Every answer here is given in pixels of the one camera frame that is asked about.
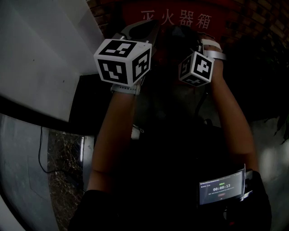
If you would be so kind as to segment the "white wristband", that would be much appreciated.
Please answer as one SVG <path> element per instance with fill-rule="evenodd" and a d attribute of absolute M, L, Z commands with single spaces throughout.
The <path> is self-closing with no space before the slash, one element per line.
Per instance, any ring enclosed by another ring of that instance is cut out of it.
<path fill-rule="evenodd" d="M 125 93 L 125 94 L 131 94 L 138 96 L 140 94 L 140 89 L 143 84 L 145 77 L 140 78 L 133 86 L 128 87 L 128 86 L 122 86 L 118 84 L 113 84 L 111 86 L 111 92 L 120 92 L 120 93 Z"/>

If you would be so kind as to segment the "grey wiping cloth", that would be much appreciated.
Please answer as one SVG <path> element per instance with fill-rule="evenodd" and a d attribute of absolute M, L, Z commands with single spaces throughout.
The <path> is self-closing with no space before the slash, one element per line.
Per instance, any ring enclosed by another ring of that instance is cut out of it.
<path fill-rule="evenodd" d="M 172 26 L 171 35 L 173 37 L 185 38 L 190 28 L 186 26 Z"/>

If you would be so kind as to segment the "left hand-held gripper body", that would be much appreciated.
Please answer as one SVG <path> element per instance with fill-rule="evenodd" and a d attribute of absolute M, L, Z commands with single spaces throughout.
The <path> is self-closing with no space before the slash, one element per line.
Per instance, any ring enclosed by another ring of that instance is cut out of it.
<path fill-rule="evenodd" d="M 104 82 L 133 86 L 151 69 L 152 44 L 124 39 L 105 39 L 94 54 Z"/>

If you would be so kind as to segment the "black phone with lit screen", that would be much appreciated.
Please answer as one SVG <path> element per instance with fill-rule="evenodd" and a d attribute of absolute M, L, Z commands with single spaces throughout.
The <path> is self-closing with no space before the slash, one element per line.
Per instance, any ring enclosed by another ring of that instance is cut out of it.
<path fill-rule="evenodd" d="M 239 202 L 245 196 L 246 165 L 225 171 L 214 170 L 211 176 L 198 181 L 198 206 Z"/>

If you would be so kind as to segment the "red fire extinguisher box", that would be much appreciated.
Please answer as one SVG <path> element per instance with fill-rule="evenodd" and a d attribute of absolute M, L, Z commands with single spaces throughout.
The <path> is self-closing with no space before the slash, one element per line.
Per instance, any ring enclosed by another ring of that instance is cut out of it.
<path fill-rule="evenodd" d="M 153 64 L 177 66 L 198 48 L 203 39 L 220 41 L 230 0 L 101 0 L 102 19 L 97 23 L 105 38 L 123 35 L 122 30 L 143 20 L 158 20 Z M 185 38 L 173 37 L 172 26 L 190 28 Z"/>

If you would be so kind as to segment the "person's right forearm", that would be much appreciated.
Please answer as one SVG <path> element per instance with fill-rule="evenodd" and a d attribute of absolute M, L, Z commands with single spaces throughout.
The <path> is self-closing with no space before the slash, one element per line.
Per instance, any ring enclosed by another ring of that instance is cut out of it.
<path fill-rule="evenodd" d="M 259 171 L 250 126 L 222 74 L 213 76 L 211 93 L 231 159 L 245 164 L 247 169 Z"/>

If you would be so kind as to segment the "person's white shoe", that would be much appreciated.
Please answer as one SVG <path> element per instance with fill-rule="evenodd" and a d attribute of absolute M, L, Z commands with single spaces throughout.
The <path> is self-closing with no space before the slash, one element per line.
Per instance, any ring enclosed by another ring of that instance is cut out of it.
<path fill-rule="evenodd" d="M 131 132 L 131 139 L 132 140 L 139 140 L 140 139 L 140 135 L 143 134 L 145 131 L 136 126 L 136 125 L 133 125 L 132 127 L 132 132 Z"/>

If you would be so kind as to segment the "person's black clothing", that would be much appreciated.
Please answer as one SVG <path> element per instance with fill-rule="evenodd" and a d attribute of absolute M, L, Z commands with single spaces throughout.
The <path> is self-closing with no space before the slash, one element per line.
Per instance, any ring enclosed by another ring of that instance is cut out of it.
<path fill-rule="evenodd" d="M 270 231 L 270 202 L 256 171 L 243 201 L 215 196 L 199 204 L 199 182 L 232 168 L 220 128 L 147 133 L 123 154 L 112 194 L 84 193 L 68 231 Z"/>

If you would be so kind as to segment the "person's left forearm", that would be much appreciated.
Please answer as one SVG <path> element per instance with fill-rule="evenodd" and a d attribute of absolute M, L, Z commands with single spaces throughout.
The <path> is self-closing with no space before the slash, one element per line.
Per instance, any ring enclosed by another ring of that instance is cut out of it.
<path fill-rule="evenodd" d="M 131 139 L 136 96 L 114 92 L 95 143 L 87 190 L 112 192 L 121 156 Z"/>

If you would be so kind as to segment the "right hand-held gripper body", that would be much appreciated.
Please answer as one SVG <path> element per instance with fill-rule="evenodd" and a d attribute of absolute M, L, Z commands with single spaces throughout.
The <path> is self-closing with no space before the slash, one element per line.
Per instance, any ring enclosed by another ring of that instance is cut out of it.
<path fill-rule="evenodd" d="M 178 65 L 179 81 L 194 87 L 211 82 L 214 59 L 204 55 L 203 44 L 191 49 L 191 53 L 182 58 Z"/>

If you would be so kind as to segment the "person's right hand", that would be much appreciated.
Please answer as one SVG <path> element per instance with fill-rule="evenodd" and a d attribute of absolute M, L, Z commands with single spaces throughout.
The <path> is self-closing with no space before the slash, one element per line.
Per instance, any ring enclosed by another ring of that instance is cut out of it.
<path fill-rule="evenodd" d="M 225 54 L 219 46 L 205 44 L 203 48 L 205 56 L 214 59 L 212 82 L 216 82 L 218 79 L 223 78 Z"/>

